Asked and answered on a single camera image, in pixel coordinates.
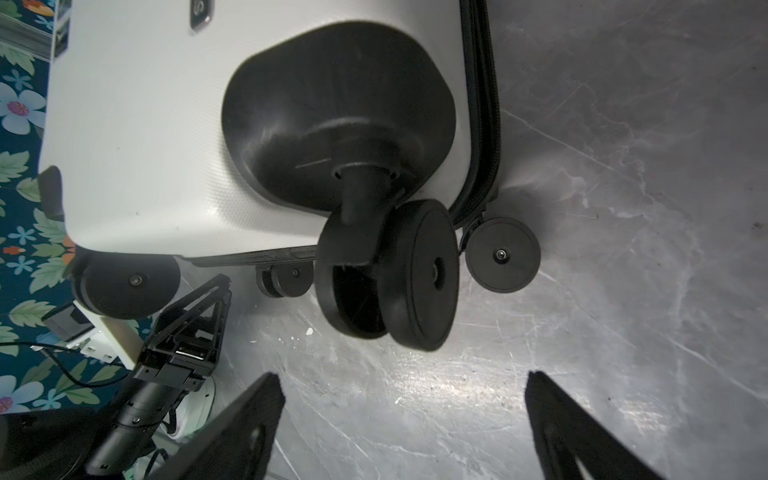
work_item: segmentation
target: black metal bracket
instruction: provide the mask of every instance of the black metal bracket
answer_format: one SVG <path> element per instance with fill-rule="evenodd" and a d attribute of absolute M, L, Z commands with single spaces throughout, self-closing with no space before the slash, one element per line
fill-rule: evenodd
<path fill-rule="evenodd" d="M 341 208 L 331 213 L 317 240 L 316 262 L 333 266 L 368 266 L 379 253 L 382 232 L 392 210 L 382 208 L 365 220 L 344 224 Z"/>
<path fill-rule="evenodd" d="M 277 375 L 261 376 L 149 479 L 264 478 L 284 405 Z"/>
<path fill-rule="evenodd" d="M 229 277 L 217 275 L 169 305 L 147 338 L 134 378 L 197 391 L 219 361 L 232 300 L 229 287 Z"/>
<path fill-rule="evenodd" d="M 525 405 L 546 480 L 662 480 L 543 372 L 528 374 Z"/>

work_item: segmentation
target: flower pattern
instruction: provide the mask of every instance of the flower pattern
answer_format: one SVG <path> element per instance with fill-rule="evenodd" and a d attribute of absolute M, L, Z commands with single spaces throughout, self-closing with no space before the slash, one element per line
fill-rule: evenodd
<path fill-rule="evenodd" d="M 9 233 L 8 238 L 18 238 L 19 245 L 26 245 L 27 240 L 37 240 L 37 238 L 32 235 L 34 232 L 35 231 L 32 228 L 24 230 L 24 227 L 16 227 L 16 233 Z"/>
<path fill-rule="evenodd" d="M 40 128 L 45 127 L 45 112 L 40 111 L 44 106 L 45 98 L 39 93 L 24 90 L 17 95 L 13 87 L 0 83 L 2 127 L 12 134 L 28 134 L 31 130 L 30 123 Z"/>
<path fill-rule="evenodd" d="M 5 413 L 29 412 L 22 403 L 31 402 L 43 393 L 43 384 L 30 382 L 16 388 L 16 377 L 0 376 L 0 415 Z"/>
<path fill-rule="evenodd" d="M 42 15 L 37 15 L 38 19 L 35 20 L 35 23 L 38 23 L 44 27 L 46 27 L 48 30 L 53 31 L 53 21 L 48 20 L 46 17 Z"/>
<path fill-rule="evenodd" d="M 29 84 L 29 81 L 32 79 L 32 77 L 18 73 L 18 70 L 15 68 L 11 70 L 10 75 L 3 75 L 2 79 L 7 82 L 11 82 L 13 87 L 18 91 L 22 91 L 24 88 L 32 88 L 32 86 Z"/>
<path fill-rule="evenodd" d="M 18 261 L 8 262 L 7 264 L 5 264 L 5 266 L 8 268 L 15 269 L 13 270 L 13 274 L 19 275 L 21 272 L 24 272 L 24 271 L 31 272 L 32 271 L 31 265 L 34 265 L 34 264 L 35 264 L 34 260 L 27 260 L 27 257 L 25 257 L 24 255 L 20 255 L 18 258 Z"/>
<path fill-rule="evenodd" d="M 13 0 L 7 3 L 14 5 Z M 25 0 L 34 10 L 47 12 L 41 3 L 45 0 Z M 49 7 L 54 5 L 55 0 L 48 0 Z M 35 23 L 39 18 L 30 8 L 20 8 L 12 17 L 42 31 L 49 29 L 43 22 Z M 46 61 L 29 53 L 0 45 L 0 266 L 8 267 L 0 268 L 0 343 L 34 342 L 51 334 L 42 317 L 73 300 L 71 285 L 61 275 L 77 247 L 66 236 L 62 222 L 42 213 L 36 178 L 49 68 Z M 149 319 L 141 319 L 137 330 L 144 332 L 150 324 Z M 125 373 L 120 366 L 69 353 L 59 354 L 58 360 L 88 383 Z M 0 414 L 104 406 L 119 386 L 75 385 L 40 352 L 26 346 L 0 346 Z"/>
<path fill-rule="evenodd" d="M 61 402 L 59 400 L 63 399 L 66 395 L 66 393 L 59 393 L 57 395 L 56 389 L 50 389 L 48 390 L 47 399 L 37 399 L 32 402 L 32 406 L 40 407 L 40 410 L 60 409 Z"/>

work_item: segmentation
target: scratch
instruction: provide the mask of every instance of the scratch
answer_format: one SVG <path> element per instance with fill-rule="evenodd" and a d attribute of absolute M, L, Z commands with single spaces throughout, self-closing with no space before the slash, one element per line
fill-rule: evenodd
<path fill-rule="evenodd" d="M 462 434 L 478 434 L 478 433 L 496 433 L 496 432 L 508 432 L 509 430 L 515 429 L 514 425 L 507 425 L 505 427 L 497 427 L 495 429 L 483 429 L 483 430 L 455 430 L 455 431 L 449 431 L 448 434 L 453 436 L 453 434 L 458 433 L 459 435 Z"/>
<path fill-rule="evenodd" d="M 552 208 L 548 208 L 545 205 L 540 205 L 540 204 L 537 204 L 535 202 L 531 202 L 530 200 L 527 200 L 525 198 L 522 198 L 522 200 L 523 201 L 527 201 L 530 204 L 534 204 L 536 207 L 539 207 L 539 208 L 541 208 L 543 210 L 546 210 L 548 212 L 552 212 L 553 214 L 565 215 L 566 217 L 577 217 L 577 218 L 588 218 L 590 220 L 599 220 L 597 217 L 592 217 L 591 215 L 570 214 L 568 212 L 563 212 L 563 211 L 560 211 L 560 210 L 555 210 L 555 209 L 552 209 Z"/>
<path fill-rule="evenodd" d="M 322 333 L 320 333 L 320 331 L 319 331 L 318 329 L 316 329 L 316 328 L 315 328 L 315 326 L 312 324 L 312 322 L 310 322 L 310 321 L 309 321 L 309 320 L 308 320 L 308 319 L 307 319 L 307 318 L 304 316 L 304 314 L 303 314 L 303 313 L 301 313 L 301 310 L 297 310 L 297 311 L 296 311 L 296 313 L 298 313 L 298 314 L 299 314 L 299 316 L 301 317 L 301 319 L 302 319 L 302 320 L 304 320 L 304 321 L 307 323 L 307 325 L 309 325 L 309 326 L 311 326 L 311 327 L 312 327 L 312 331 L 313 331 L 313 332 L 317 332 L 317 334 L 318 334 L 318 335 L 320 335 L 320 336 L 323 336 L 323 334 L 322 334 Z"/>
<path fill-rule="evenodd" d="M 315 160 L 314 162 L 309 162 L 308 164 L 296 165 L 294 168 L 312 167 L 313 165 L 324 164 L 330 160 L 330 158 L 323 158 L 322 160 Z"/>
<path fill-rule="evenodd" d="M 352 438 L 349 437 L 349 435 L 347 435 L 346 433 L 342 432 L 342 430 L 339 427 L 337 427 L 336 425 L 332 424 L 326 417 L 323 416 L 322 413 L 318 412 L 315 407 L 313 407 L 309 403 L 307 403 L 307 401 L 304 400 L 303 396 L 302 396 L 302 401 L 304 402 L 304 405 L 310 407 L 321 419 L 325 420 L 328 425 L 331 425 L 331 427 L 333 427 L 333 429 L 336 430 L 339 433 L 339 435 L 341 435 L 342 437 L 347 439 L 347 441 L 352 443 L 358 450 L 360 450 L 360 453 L 362 453 L 368 460 L 371 460 L 371 458 L 368 456 L 366 451 L 361 449 L 360 445 L 357 445 L 357 442 L 352 440 Z"/>
<path fill-rule="evenodd" d="M 646 8 L 646 9 L 645 9 L 645 12 L 643 12 L 643 13 L 639 14 L 639 15 L 638 15 L 638 16 L 636 16 L 636 17 L 632 17 L 632 18 L 630 18 L 629 20 L 625 20 L 624 22 L 621 22 L 619 25 L 617 25 L 617 27 L 623 27 L 623 26 L 625 26 L 625 25 L 627 25 L 627 24 L 630 24 L 630 23 L 634 22 L 635 20 L 640 20 L 640 19 L 644 18 L 644 17 L 645 17 L 645 15 L 648 15 L 648 12 L 650 12 L 650 10 L 651 10 L 651 9 L 652 9 L 652 8 L 653 8 L 653 7 L 654 7 L 654 6 L 655 6 L 655 5 L 658 3 L 658 2 L 659 2 L 659 0 L 654 0 L 653 2 L 651 2 L 651 4 L 650 4 L 650 5 L 648 5 L 648 8 Z"/>
<path fill-rule="evenodd" d="M 615 168 L 613 168 L 612 166 L 610 166 L 610 165 L 608 165 L 608 164 L 604 164 L 603 162 L 599 161 L 597 158 L 595 158 L 595 157 L 592 157 L 591 155 L 587 155 L 586 153 L 584 153 L 583 151 L 579 150 L 578 148 L 576 148 L 576 147 L 572 147 L 571 145 L 569 145 L 569 144 L 566 144 L 566 143 L 565 143 L 565 142 L 563 142 L 562 140 L 558 140 L 557 138 L 555 138 L 555 137 L 552 137 L 550 134 L 546 134 L 546 133 L 544 133 L 543 131 L 541 131 L 541 130 L 539 130 L 538 128 L 534 127 L 533 125 L 531 125 L 530 123 L 528 123 L 526 120 L 524 120 L 524 119 L 522 119 L 522 118 L 518 117 L 517 115 L 513 114 L 512 112 L 510 112 L 510 111 L 508 111 L 508 110 L 505 110 L 504 108 L 502 108 L 502 112 L 504 112 L 506 115 L 509 115 L 510 117 L 514 118 L 515 120 L 519 121 L 520 123 L 522 123 L 523 125 L 525 125 L 527 128 L 529 128 L 529 129 L 533 130 L 533 131 L 534 131 L 534 132 L 536 132 L 537 134 L 540 134 L 542 137 L 548 138 L 549 140 L 552 140 L 552 141 L 554 141 L 555 143 L 557 143 L 557 144 L 560 144 L 560 145 L 562 145 L 563 147 L 566 147 L 568 150 L 570 150 L 570 151 L 573 151 L 573 152 L 575 152 L 575 153 L 577 153 L 577 154 L 581 155 L 582 157 L 586 158 L 587 160 L 593 161 L 593 162 L 595 162 L 596 164 L 598 164 L 598 165 L 602 166 L 603 168 L 605 168 L 605 169 L 607 169 L 607 170 L 610 170 L 610 171 L 614 172 L 616 175 L 618 175 L 618 176 L 619 176 L 619 177 L 621 177 L 621 178 L 624 178 L 625 180 L 628 180 L 628 181 L 630 181 L 632 184 L 635 184 L 635 185 L 637 185 L 637 186 L 640 186 L 640 185 L 639 185 L 639 183 L 638 183 L 638 182 L 637 182 L 637 181 L 636 181 L 634 178 L 632 178 L 632 177 L 629 177 L 629 176 L 627 176 L 627 175 L 625 175 L 625 174 L 622 174 L 622 173 L 621 173 L 619 170 L 616 170 Z"/>
<path fill-rule="evenodd" d="M 293 417 L 290 414 L 290 410 L 286 408 L 286 417 L 288 418 L 288 421 L 293 425 L 293 428 L 296 430 L 296 434 L 299 436 L 302 442 L 304 442 L 304 445 L 315 455 L 315 458 L 317 458 L 317 461 L 320 462 L 320 466 L 323 467 L 323 470 L 326 471 L 326 474 L 328 475 L 327 478 L 333 478 L 333 475 L 331 475 L 331 472 L 328 471 L 328 467 L 326 467 L 326 464 L 323 463 L 323 459 L 320 457 L 320 455 L 317 455 L 317 452 L 314 448 L 308 443 L 308 441 L 301 435 L 301 432 L 299 429 L 296 428 L 296 422 L 293 421 Z"/>
<path fill-rule="evenodd" d="M 186 279 L 186 278 L 184 278 L 184 277 L 182 276 L 182 277 L 181 277 L 181 279 L 182 279 L 182 281 L 184 281 L 184 283 L 186 283 L 186 284 L 187 284 L 187 286 L 188 286 L 188 287 L 190 287 L 190 290 L 194 290 L 194 288 L 192 288 L 192 286 L 190 285 L 190 283 L 189 283 L 189 282 L 187 282 L 187 279 Z"/>
<path fill-rule="evenodd" d="M 637 346 L 635 346 L 635 345 L 634 345 L 632 342 L 630 342 L 629 340 L 625 339 L 625 338 L 624 338 L 624 337 L 623 337 L 623 336 L 622 336 L 622 335 L 621 335 L 619 332 L 616 332 L 615 330 L 613 330 L 612 328 L 610 328 L 610 327 L 609 327 L 609 326 L 608 326 L 608 325 L 607 325 L 605 322 L 601 322 L 601 321 L 600 321 L 600 320 L 599 320 L 597 317 L 595 317 L 594 315 L 592 315 L 591 313 L 589 313 L 589 312 L 587 311 L 587 309 L 585 309 L 585 308 L 584 308 L 584 307 L 583 307 L 583 306 L 582 306 L 582 305 L 581 305 L 581 304 L 580 304 L 580 303 L 579 303 L 579 302 L 578 302 L 578 301 L 577 301 L 577 300 L 576 300 L 576 299 L 573 297 L 573 295 L 571 295 L 571 291 L 570 291 L 570 290 L 568 290 L 567 288 L 565 288 L 565 287 L 564 287 L 562 284 L 560 284 L 560 282 L 558 282 L 558 281 L 557 281 L 557 280 L 556 280 L 554 277 L 552 277 L 552 276 L 550 276 L 550 275 L 548 275 L 548 274 L 546 274 L 546 273 L 542 272 L 541 270 L 539 270 L 539 273 L 541 273 L 543 276 L 545 276 L 545 278 L 548 278 L 548 279 L 552 280 L 553 282 L 555 282 L 556 284 L 558 284 L 558 285 L 560 286 L 561 290 L 563 291 L 563 293 L 565 293 L 565 296 L 566 296 L 566 297 L 567 297 L 567 298 L 568 298 L 568 299 L 569 299 L 569 300 L 570 300 L 570 301 L 571 301 L 571 302 L 572 302 L 572 303 L 573 303 L 573 304 L 574 304 L 574 305 L 575 305 L 575 306 L 576 306 L 576 307 L 577 307 L 579 310 L 581 310 L 581 312 L 583 312 L 583 313 L 584 313 L 584 314 L 585 314 L 585 315 L 586 315 L 586 316 L 587 316 L 587 317 L 588 317 L 590 320 L 592 320 L 592 321 L 593 321 L 593 322 L 594 322 L 594 323 L 595 323 L 595 324 L 596 324 L 596 325 L 597 325 L 599 328 L 602 328 L 602 329 L 606 330 L 607 332 L 609 332 L 611 335 L 613 335 L 613 336 L 616 336 L 616 338 L 618 338 L 618 339 L 619 339 L 619 340 L 621 340 L 622 342 L 626 343 L 627 345 L 629 345 L 629 346 L 630 346 L 630 347 L 632 347 L 633 349 L 637 350 L 638 352 L 640 351 L 640 349 L 638 349 L 638 348 L 637 348 Z"/>
<path fill-rule="evenodd" d="M 277 447 L 277 450 L 280 451 L 280 454 L 283 456 L 283 458 L 286 459 L 286 463 L 290 467 L 290 471 L 293 472 L 296 478 L 301 480 L 301 477 L 299 477 L 299 472 L 297 472 L 296 469 L 293 467 L 290 460 L 288 459 L 288 455 L 286 455 L 286 453 L 283 451 L 283 447 L 280 446 L 280 442 L 278 442 L 277 439 L 275 439 L 275 446 Z"/>
<path fill-rule="evenodd" d="M 562 101 L 562 102 L 561 102 L 561 103 L 558 105 L 558 107 L 557 107 L 557 108 L 555 108 L 555 109 L 552 111 L 552 113 L 550 113 L 549 115 L 547 115 L 546 117 L 544 117 L 544 120 L 546 120 L 546 119 L 550 118 L 552 115 L 554 115 L 555 113 L 557 113 L 557 111 L 558 111 L 558 110 L 560 110 L 560 107 L 562 107 L 563 105 L 565 105 L 565 102 L 567 102 L 567 101 L 571 100 L 571 97 L 573 97 L 574 95 L 576 95 L 576 92 L 577 92 L 577 91 L 579 91 L 579 90 L 581 89 L 581 87 L 583 87 L 583 86 L 584 86 L 584 84 L 580 83 L 580 84 L 578 85 L 578 87 L 576 87 L 576 89 L 575 89 L 575 90 L 573 90 L 573 92 L 571 92 L 571 94 L 570 94 L 570 95 L 568 95 L 568 97 L 567 97 L 567 98 L 565 98 L 565 100 L 563 100 L 563 101 Z"/>
<path fill-rule="evenodd" d="M 408 455 L 413 455 L 415 457 L 435 458 L 437 456 L 437 455 L 431 455 L 429 453 L 412 452 L 408 449 L 404 449 L 400 445 L 387 445 L 386 443 L 378 443 L 378 442 L 374 442 L 373 440 L 368 440 L 366 437 L 361 437 L 361 438 L 366 442 L 370 443 L 371 445 L 374 445 L 377 447 L 383 447 L 384 449 L 394 450 L 395 452 L 407 453 Z"/>
<path fill-rule="evenodd" d="M 723 378 L 725 378 L 725 380 L 728 380 L 729 382 L 734 384 L 736 387 L 742 389 L 744 392 L 747 392 L 751 396 L 753 396 L 756 399 L 758 399 L 760 401 L 760 403 L 763 404 L 763 406 L 768 407 L 768 405 L 766 404 L 766 400 L 768 400 L 768 395 L 766 395 L 765 393 L 756 392 L 755 390 L 753 390 L 750 387 L 744 385 L 742 382 L 739 382 L 738 380 L 736 380 L 732 376 L 727 375 L 725 372 L 723 372 L 723 370 L 715 362 L 713 362 L 712 360 L 708 359 L 706 356 L 698 353 L 696 350 L 689 349 L 688 347 L 686 347 L 682 343 L 676 342 L 675 340 L 672 340 L 672 339 L 668 339 L 668 340 L 670 341 L 670 343 L 672 343 L 672 345 L 674 345 L 677 348 L 683 350 L 685 353 L 688 353 L 692 357 L 697 358 L 697 359 L 701 360 L 702 362 L 706 363 L 708 366 L 712 367 L 714 369 L 714 371 L 719 373 Z"/>
<path fill-rule="evenodd" d="M 554 278 L 552 275 L 550 275 L 549 273 L 546 273 L 546 272 L 545 272 L 545 271 L 543 271 L 542 269 L 539 269 L 539 270 L 538 270 L 538 272 L 539 272 L 539 274 L 541 274 L 541 276 L 543 276 L 545 279 L 549 280 L 550 282 L 553 282 L 553 283 L 556 283 L 556 284 L 560 285 L 560 282 L 558 282 L 558 281 L 557 281 L 557 280 L 556 280 L 556 279 L 555 279 L 555 278 Z"/>
<path fill-rule="evenodd" d="M 462 322 L 454 322 L 454 325 L 464 325 L 464 326 L 477 326 L 483 329 L 492 329 L 494 328 L 492 325 L 480 325 L 479 323 L 462 323 Z"/>
<path fill-rule="evenodd" d="M 496 319 L 496 330 L 498 330 L 498 339 L 500 339 L 502 345 L 504 345 L 504 336 L 502 335 L 502 328 L 498 325 L 498 318 Z"/>
<path fill-rule="evenodd" d="M 734 73 L 732 73 L 732 74 L 728 75 L 728 77 L 727 77 L 725 80 L 723 80 L 723 82 L 722 82 L 722 83 L 726 83 L 726 82 L 727 82 L 727 81 L 729 81 L 731 78 L 733 78 L 733 77 L 737 76 L 739 73 L 741 73 L 741 72 L 742 72 L 742 70 L 743 70 L 743 69 L 744 69 L 744 67 L 742 67 L 742 68 L 739 68 L 739 69 L 738 69 L 738 70 L 736 70 Z"/>
<path fill-rule="evenodd" d="M 232 359 L 230 359 L 230 356 L 229 354 L 227 354 L 226 350 L 223 352 L 222 356 L 227 361 L 227 364 L 230 366 L 230 373 L 232 373 L 232 376 L 235 377 L 235 380 L 237 381 L 237 385 L 239 385 L 242 390 L 245 390 L 246 385 L 245 383 L 243 383 L 243 380 L 240 378 L 240 376 L 237 375 L 237 369 L 235 369 L 235 365 L 232 364 Z"/>

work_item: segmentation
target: logo badge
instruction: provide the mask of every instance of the logo badge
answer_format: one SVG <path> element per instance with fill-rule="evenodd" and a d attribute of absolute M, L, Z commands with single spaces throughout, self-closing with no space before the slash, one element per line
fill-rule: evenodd
<path fill-rule="evenodd" d="M 214 0 L 190 0 L 190 27 L 199 31 L 210 23 L 214 14 Z"/>

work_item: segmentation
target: green leaf pattern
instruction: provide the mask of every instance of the green leaf pattern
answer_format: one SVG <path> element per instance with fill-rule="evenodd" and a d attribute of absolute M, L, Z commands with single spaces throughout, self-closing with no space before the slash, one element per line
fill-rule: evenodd
<path fill-rule="evenodd" d="M 85 371 L 85 367 L 88 366 L 88 359 L 83 359 L 78 363 L 72 370 L 70 370 L 70 375 L 74 377 L 74 379 L 80 381 L 83 378 L 83 372 Z M 62 393 L 66 389 L 72 387 L 74 383 L 67 378 L 64 374 L 61 374 L 61 376 L 58 379 L 58 382 L 56 382 L 56 393 Z"/>
<path fill-rule="evenodd" d="M 26 300 L 13 307 L 8 318 L 18 326 L 38 326 L 43 324 L 43 316 L 54 308 L 55 306 L 48 305 L 48 302 Z"/>
<path fill-rule="evenodd" d="M 0 325 L 0 342 L 15 342 L 16 340 L 18 340 L 18 335 L 13 333 L 12 326 Z M 18 346 L 0 346 L 0 353 L 17 356 Z"/>
<path fill-rule="evenodd" d="M 121 368 L 123 367 L 118 365 L 105 365 L 101 368 L 101 370 L 96 372 L 96 374 L 93 375 L 90 380 L 88 380 L 88 383 L 98 383 L 109 380 L 114 377 Z"/>
<path fill-rule="evenodd" d="M 9 182 L 12 178 L 19 178 L 29 169 L 27 167 L 28 161 L 28 151 L 22 151 L 13 155 L 7 151 L 2 152 L 0 154 L 0 183 Z"/>
<path fill-rule="evenodd" d="M 66 251 L 59 243 L 42 243 L 32 246 L 35 248 L 33 257 L 59 257 Z"/>
<path fill-rule="evenodd" d="M 66 392 L 65 395 L 69 401 L 75 405 L 80 405 L 82 403 L 86 405 L 98 405 L 100 402 L 98 397 L 93 393 L 93 390 L 88 388 L 70 390 L 69 392 Z"/>
<path fill-rule="evenodd" d="M 35 74 L 35 57 L 29 53 L 0 44 L 0 57 L 8 60 L 8 63 L 11 65 L 18 65 L 19 67 L 24 68 L 30 75 Z"/>
<path fill-rule="evenodd" d="M 38 229 L 40 234 L 49 239 L 53 243 L 62 243 L 67 236 L 67 231 L 64 230 L 64 222 L 58 222 L 56 220 L 49 220 L 41 210 L 35 208 L 33 212 L 35 215 L 35 228 Z"/>
<path fill-rule="evenodd" d="M 18 13 L 18 7 L 13 0 L 0 1 L 0 15 L 7 15 L 11 18 L 20 18 L 22 14 Z"/>
<path fill-rule="evenodd" d="M 47 286 L 57 286 L 64 281 L 64 259 L 61 257 L 51 258 L 49 261 L 38 265 L 38 268 L 32 272 L 32 283 L 29 284 L 29 293 L 37 292 Z"/>
<path fill-rule="evenodd" d="M 45 357 L 40 365 L 33 366 L 27 370 L 24 378 L 22 379 L 22 385 L 30 382 L 42 382 L 51 375 L 51 367 L 53 366 L 53 360 Z"/>
<path fill-rule="evenodd" d="M 27 200 L 40 203 L 40 187 L 38 186 L 37 178 L 25 178 L 18 182 L 16 191 Z"/>

